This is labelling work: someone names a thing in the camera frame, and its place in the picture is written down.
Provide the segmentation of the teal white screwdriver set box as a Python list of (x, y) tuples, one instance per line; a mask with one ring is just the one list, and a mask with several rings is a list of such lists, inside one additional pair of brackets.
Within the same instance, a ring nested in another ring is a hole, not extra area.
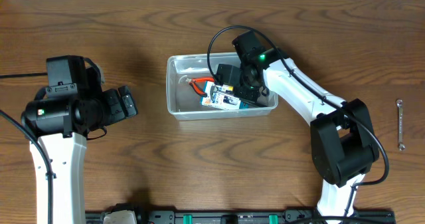
[(216, 85), (214, 82), (207, 81), (204, 87), (206, 97), (201, 98), (201, 105), (220, 110), (239, 110), (247, 109), (249, 105), (237, 98), (233, 86)]

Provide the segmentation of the red handled cutting pliers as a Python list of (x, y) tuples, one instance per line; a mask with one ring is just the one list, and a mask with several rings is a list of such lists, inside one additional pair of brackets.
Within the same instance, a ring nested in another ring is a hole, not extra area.
[(206, 92), (204, 91), (204, 85), (206, 82), (214, 82), (213, 77), (199, 77), (199, 78), (186, 78), (185, 81), (189, 86), (194, 90), (194, 92), (200, 97), (207, 97)]

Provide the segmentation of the clear plastic container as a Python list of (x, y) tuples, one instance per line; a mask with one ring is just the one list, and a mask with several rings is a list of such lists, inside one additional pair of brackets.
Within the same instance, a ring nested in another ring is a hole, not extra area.
[(278, 95), (271, 92), (269, 96), (260, 96), (259, 108), (221, 110), (201, 104), (201, 97), (185, 81), (186, 78), (210, 76), (206, 54), (175, 55), (167, 61), (166, 93), (167, 108), (178, 120), (202, 120), (216, 118), (240, 118), (248, 116), (265, 116), (278, 106)]

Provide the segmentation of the silver combination wrench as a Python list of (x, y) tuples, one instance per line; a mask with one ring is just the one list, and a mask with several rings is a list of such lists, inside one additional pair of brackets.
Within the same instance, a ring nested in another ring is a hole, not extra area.
[(403, 101), (401, 99), (397, 99), (396, 106), (398, 109), (398, 149), (400, 151), (404, 151), (405, 145), (403, 143)]

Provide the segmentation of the black yellow handled screwdriver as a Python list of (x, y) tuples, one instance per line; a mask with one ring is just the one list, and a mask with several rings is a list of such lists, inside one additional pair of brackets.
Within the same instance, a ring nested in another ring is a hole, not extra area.
[(250, 106), (256, 107), (256, 108), (265, 108), (266, 107), (266, 105), (264, 105), (264, 104), (261, 104), (261, 103), (258, 103), (258, 102), (253, 102), (253, 101), (250, 101), (250, 100), (247, 100), (247, 99), (244, 99), (244, 98), (239, 98), (239, 97), (237, 97), (235, 94), (233, 94), (231, 92), (222, 91), (218, 86), (214, 86), (214, 87), (211, 88), (211, 94), (213, 92), (216, 92), (216, 93), (220, 93), (220, 94), (224, 94), (224, 95), (227, 95), (227, 96), (231, 96), (231, 97), (237, 98), (241, 102), (243, 102), (245, 104), (248, 104)]

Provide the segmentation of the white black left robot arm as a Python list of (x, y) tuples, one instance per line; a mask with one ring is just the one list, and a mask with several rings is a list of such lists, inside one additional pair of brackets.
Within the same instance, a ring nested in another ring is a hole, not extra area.
[(138, 110), (128, 86), (102, 89), (102, 69), (89, 58), (48, 58), (46, 71), (48, 85), (21, 114), (36, 173), (37, 223), (85, 223), (88, 134)]

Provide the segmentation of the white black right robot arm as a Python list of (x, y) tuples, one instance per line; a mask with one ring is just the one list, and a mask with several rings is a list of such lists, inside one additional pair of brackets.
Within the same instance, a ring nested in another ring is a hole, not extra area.
[(386, 156), (366, 104), (329, 93), (260, 31), (244, 30), (232, 41), (239, 66), (218, 64), (210, 70), (215, 83), (234, 87), (236, 97), (253, 105), (270, 92), (282, 97), (309, 125), (312, 160), (323, 178), (313, 220), (355, 222), (357, 190), (372, 164)]

